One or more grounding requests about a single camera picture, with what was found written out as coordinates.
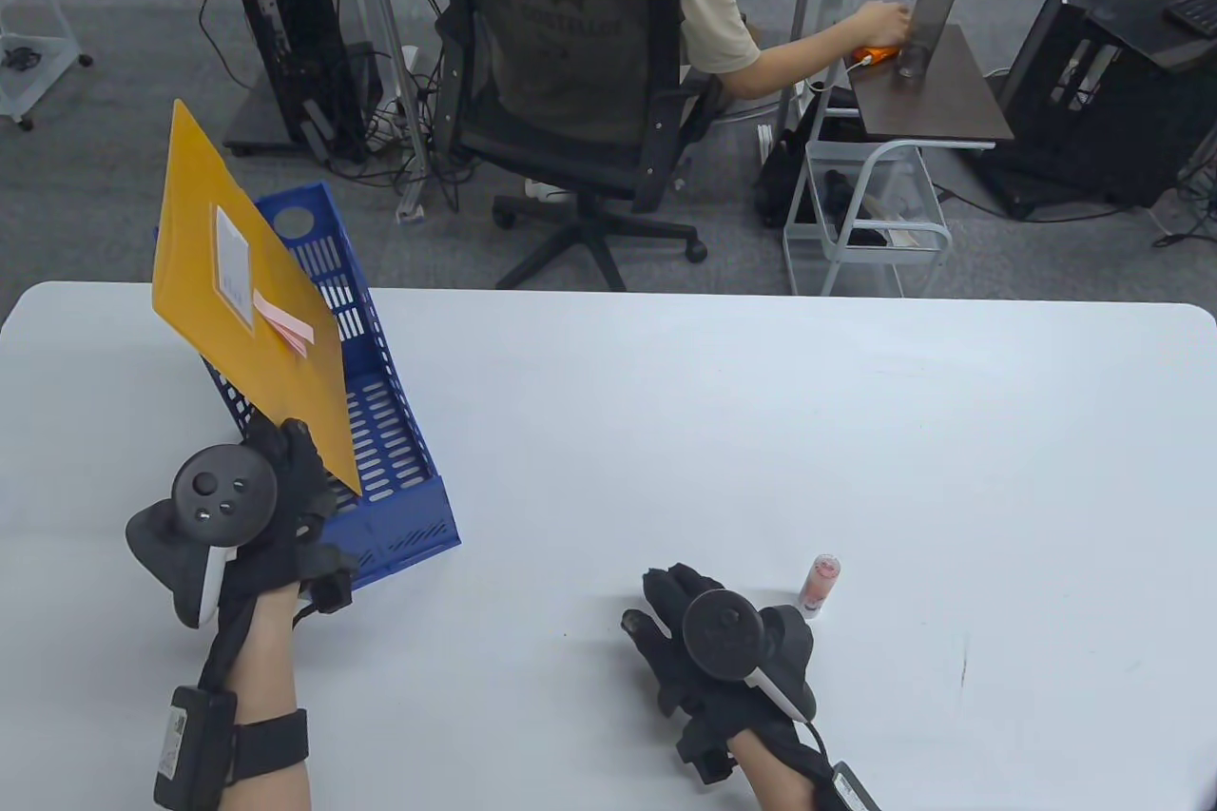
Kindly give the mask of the person's left hand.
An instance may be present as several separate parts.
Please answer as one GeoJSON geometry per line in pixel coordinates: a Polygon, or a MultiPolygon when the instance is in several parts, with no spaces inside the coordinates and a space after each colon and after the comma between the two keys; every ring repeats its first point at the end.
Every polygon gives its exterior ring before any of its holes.
{"type": "Polygon", "coordinates": [[[357,559],[321,539],[338,511],[338,496],[307,425],[280,425],[253,412],[243,446],[259,454],[277,481],[271,518],[228,563],[219,594],[221,614],[273,591],[290,589],[310,603],[304,614],[333,614],[352,602],[357,559]]]}

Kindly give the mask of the person's right hand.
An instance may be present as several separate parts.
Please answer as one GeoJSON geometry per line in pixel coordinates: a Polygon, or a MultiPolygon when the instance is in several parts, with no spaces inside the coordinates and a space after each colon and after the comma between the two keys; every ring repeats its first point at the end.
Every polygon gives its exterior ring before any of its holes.
{"type": "Polygon", "coordinates": [[[677,750],[703,781],[724,781],[742,764],[733,745],[752,734],[779,764],[821,778],[824,743],[812,728],[817,697],[807,682],[814,637],[790,604],[753,606],[688,564],[647,570],[647,609],[630,609],[622,630],[651,669],[664,716],[686,715],[677,750]]]}

